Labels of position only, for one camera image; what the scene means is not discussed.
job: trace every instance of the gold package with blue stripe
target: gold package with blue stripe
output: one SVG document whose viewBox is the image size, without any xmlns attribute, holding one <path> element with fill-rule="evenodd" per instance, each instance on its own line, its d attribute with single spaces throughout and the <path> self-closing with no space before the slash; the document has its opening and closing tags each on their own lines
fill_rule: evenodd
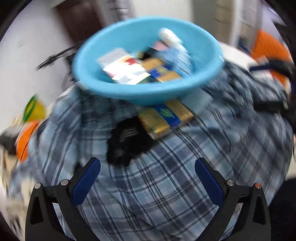
<svg viewBox="0 0 296 241">
<path fill-rule="evenodd" d="M 139 114 L 144 129 L 154 140 L 170 133 L 171 128 L 191 121 L 193 117 L 194 115 L 178 100 L 154 106 Z"/>
</svg>

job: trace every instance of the black fuzzy object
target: black fuzzy object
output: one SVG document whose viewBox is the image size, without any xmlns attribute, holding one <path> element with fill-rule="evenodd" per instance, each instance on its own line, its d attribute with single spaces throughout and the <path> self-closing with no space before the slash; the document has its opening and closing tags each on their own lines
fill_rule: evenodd
<svg viewBox="0 0 296 241">
<path fill-rule="evenodd" d="M 119 122 L 107 141 L 107 162 L 128 166 L 131 159 L 148 151 L 154 140 L 142 127 L 137 116 Z"/>
</svg>

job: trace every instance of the green logo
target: green logo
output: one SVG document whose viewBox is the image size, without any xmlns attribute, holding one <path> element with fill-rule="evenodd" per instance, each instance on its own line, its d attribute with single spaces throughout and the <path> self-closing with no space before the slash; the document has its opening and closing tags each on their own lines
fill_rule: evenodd
<svg viewBox="0 0 296 241">
<path fill-rule="evenodd" d="M 160 109 L 160 110 L 161 110 L 161 115 L 164 117 L 172 117 L 172 118 L 175 117 L 170 109 Z"/>
</svg>

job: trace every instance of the orange chair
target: orange chair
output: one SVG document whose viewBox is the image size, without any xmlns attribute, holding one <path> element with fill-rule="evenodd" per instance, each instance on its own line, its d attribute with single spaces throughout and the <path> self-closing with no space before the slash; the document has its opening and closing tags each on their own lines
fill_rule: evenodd
<svg viewBox="0 0 296 241">
<path fill-rule="evenodd" d="M 263 30 L 258 31 L 255 47 L 251 56 L 255 60 L 262 56 L 265 56 L 266 58 L 274 58 L 291 62 L 290 53 L 284 47 L 284 45 L 282 45 L 274 37 Z M 273 77 L 278 78 L 279 81 L 284 86 L 286 86 L 286 76 L 275 71 L 271 71 L 271 74 Z"/>
</svg>

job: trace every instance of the plaid fabric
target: plaid fabric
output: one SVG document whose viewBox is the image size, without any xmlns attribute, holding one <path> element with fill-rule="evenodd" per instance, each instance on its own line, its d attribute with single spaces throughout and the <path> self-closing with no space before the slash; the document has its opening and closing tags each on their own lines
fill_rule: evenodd
<svg viewBox="0 0 296 241">
<path fill-rule="evenodd" d="M 106 140 L 138 107 L 74 88 L 57 100 L 33 135 L 29 158 L 12 176 L 10 195 L 20 192 L 28 175 L 56 185 L 71 178 L 77 162 L 85 165 L 95 156 L 101 172 L 78 210 L 100 240 L 196 240 L 218 209 L 194 171 L 195 160 L 204 157 L 225 179 L 262 183 L 269 204 L 288 171 L 292 128 L 278 114 L 255 112 L 252 103 L 286 99 L 283 88 L 227 63 L 203 89 L 214 101 L 190 124 L 159 140 L 129 167 L 115 168 L 106 162 Z M 72 237 L 58 208 L 57 214 Z M 224 237 L 236 218 L 237 213 Z"/>
</svg>

